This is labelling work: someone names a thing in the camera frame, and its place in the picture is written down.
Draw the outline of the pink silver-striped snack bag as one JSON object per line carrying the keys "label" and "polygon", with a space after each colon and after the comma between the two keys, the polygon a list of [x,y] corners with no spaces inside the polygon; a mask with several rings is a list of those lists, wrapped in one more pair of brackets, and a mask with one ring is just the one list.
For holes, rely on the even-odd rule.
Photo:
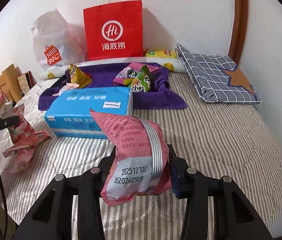
{"label": "pink silver-striped snack bag", "polygon": [[161,194],[171,187],[169,148],[159,124],[135,116],[90,111],[116,147],[101,196],[116,206],[136,195]]}

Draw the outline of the pink strawberry snack bags pile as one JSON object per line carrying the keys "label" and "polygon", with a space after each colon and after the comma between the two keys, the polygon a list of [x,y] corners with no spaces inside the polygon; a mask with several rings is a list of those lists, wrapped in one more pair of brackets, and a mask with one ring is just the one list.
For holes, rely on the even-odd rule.
{"label": "pink strawberry snack bags pile", "polygon": [[10,173],[17,173],[26,170],[39,144],[50,138],[45,130],[35,132],[31,124],[24,117],[24,104],[21,104],[4,113],[2,118],[18,117],[20,122],[8,127],[8,131],[14,144],[3,152],[5,158],[14,156]]}

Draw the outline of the wooden headboard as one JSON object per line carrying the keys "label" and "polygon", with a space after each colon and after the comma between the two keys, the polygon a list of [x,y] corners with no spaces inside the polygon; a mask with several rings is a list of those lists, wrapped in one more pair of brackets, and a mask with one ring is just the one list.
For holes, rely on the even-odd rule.
{"label": "wooden headboard", "polygon": [[19,76],[21,76],[21,71],[14,64],[2,71],[0,75],[0,94],[4,96],[6,102],[18,103],[21,100],[22,91],[17,79]]}

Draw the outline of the blue tissue pack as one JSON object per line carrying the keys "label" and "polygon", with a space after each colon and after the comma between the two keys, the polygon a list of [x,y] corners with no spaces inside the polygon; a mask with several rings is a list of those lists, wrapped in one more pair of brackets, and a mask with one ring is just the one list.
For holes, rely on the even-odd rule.
{"label": "blue tissue pack", "polygon": [[105,139],[90,110],[99,113],[131,115],[133,97],[129,87],[82,88],[63,92],[44,114],[55,135]]}

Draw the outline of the strawberry white snack bag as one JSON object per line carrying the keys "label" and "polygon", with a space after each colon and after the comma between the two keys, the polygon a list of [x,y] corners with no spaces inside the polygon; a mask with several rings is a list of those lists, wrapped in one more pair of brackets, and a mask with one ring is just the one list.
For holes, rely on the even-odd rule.
{"label": "strawberry white snack bag", "polygon": [[66,83],[66,85],[59,90],[59,92],[53,94],[52,96],[60,96],[65,91],[77,89],[79,87],[80,85],[77,83]]}

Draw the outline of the yellow triangular snack packet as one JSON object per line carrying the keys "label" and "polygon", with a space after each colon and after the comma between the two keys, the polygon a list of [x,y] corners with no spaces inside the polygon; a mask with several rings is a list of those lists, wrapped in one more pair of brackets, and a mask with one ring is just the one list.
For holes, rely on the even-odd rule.
{"label": "yellow triangular snack packet", "polygon": [[84,73],[82,70],[80,70],[74,64],[70,65],[69,75],[71,83],[78,85],[78,88],[84,88],[90,83],[92,83],[91,77]]}

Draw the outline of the white Miniso plastic bag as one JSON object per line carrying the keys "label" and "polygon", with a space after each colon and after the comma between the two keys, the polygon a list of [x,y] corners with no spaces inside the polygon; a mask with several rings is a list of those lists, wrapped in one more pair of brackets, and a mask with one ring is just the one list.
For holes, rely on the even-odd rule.
{"label": "white Miniso plastic bag", "polygon": [[41,15],[31,33],[35,57],[45,71],[84,62],[87,57],[84,28],[68,23],[56,9]]}

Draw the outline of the purple pink snack bag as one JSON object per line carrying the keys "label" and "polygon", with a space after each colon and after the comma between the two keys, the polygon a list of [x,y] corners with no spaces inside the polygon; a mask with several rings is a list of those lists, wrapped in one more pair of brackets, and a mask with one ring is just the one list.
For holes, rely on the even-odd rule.
{"label": "purple pink snack bag", "polygon": [[128,86],[143,66],[147,66],[150,72],[154,72],[158,69],[158,67],[149,64],[132,62],[116,75],[113,82],[118,85]]}

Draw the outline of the grey checkered star cloth bag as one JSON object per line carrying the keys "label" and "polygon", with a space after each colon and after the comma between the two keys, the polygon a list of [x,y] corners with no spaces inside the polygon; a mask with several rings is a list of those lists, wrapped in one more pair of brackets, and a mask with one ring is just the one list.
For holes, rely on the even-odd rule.
{"label": "grey checkered star cloth bag", "polygon": [[176,53],[201,100],[208,103],[261,103],[239,66],[228,56],[192,53],[181,44]]}

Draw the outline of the green black snack packet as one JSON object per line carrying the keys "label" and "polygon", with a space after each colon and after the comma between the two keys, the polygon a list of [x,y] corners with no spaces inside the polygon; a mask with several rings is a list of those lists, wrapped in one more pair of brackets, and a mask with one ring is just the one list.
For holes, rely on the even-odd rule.
{"label": "green black snack packet", "polygon": [[129,87],[133,92],[148,92],[151,90],[152,75],[147,65],[142,66]]}

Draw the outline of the purple towel covered tray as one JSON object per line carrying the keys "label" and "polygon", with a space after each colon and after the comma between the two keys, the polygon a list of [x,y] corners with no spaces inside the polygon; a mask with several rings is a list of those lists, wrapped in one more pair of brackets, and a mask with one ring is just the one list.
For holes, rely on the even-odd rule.
{"label": "purple towel covered tray", "polygon": [[[80,70],[91,75],[92,83],[88,88],[113,87],[117,84],[113,82],[117,74],[129,65],[124,63],[99,64],[94,66],[83,66]],[[150,63],[158,69],[151,73],[151,89],[148,92],[133,93],[134,109],[184,109],[187,103],[175,92],[170,89],[169,70],[161,67],[157,63]],[[56,99],[56,93],[70,79],[69,71],[54,83],[51,87],[43,91],[39,96],[38,109],[46,111]]]}

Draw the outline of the red Haidilao paper bag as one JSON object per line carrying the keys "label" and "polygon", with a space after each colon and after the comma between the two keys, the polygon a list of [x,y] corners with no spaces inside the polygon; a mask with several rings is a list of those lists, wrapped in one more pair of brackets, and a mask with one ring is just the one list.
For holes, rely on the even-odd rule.
{"label": "red Haidilao paper bag", "polygon": [[99,3],[83,15],[90,61],[143,55],[141,0]]}

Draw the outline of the rolled fruit print mat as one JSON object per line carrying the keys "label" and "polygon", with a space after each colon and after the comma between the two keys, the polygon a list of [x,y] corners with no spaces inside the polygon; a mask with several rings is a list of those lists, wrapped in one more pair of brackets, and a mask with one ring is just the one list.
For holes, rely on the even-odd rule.
{"label": "rolled fruit print mat", "polygon": [[[104,60],[94,60],[94,61],[86,61],[75,63],[77,67],[87,67],[87,66],[95,66],[102,64],[110,64],[110,63],[157,63],[161,66],[166,66],[172,72],[185,73],[185,67],[181,61],[181,59],[174,58],[162,58],[162,57],[122,57],[122,58],[113,58],[113,59],[104,59]],[[65,66],[53,66],[49,67],[47,70],[44,70],[40,75],[41,80],[54,79],[57,77],[61,77],[65,71],[70,67],[70,65]]]}

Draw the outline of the patterned picture frame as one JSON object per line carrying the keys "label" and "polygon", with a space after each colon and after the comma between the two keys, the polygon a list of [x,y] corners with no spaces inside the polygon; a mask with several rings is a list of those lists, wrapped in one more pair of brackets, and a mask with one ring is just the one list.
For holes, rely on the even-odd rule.
{"label": "patterned picture frame", "polygon": [[29,90],[33,88],[33,86],[36,84],[36,81],[31,73],[31,71],[22,73],[17,78],[20,90],[23,95],[27,94]]}

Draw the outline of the yellow snack bag by wall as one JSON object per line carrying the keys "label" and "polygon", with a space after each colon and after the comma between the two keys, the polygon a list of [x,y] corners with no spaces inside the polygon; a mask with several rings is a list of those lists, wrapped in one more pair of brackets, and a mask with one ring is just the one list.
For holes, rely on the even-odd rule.
{"label": "yellow snack bag by wall", "polygon": [[164,50],[164,49],[152,49],[152,50],[146,51],[145,57],[159,57],[159,58],[176,59],[177,54],[175,51]]}

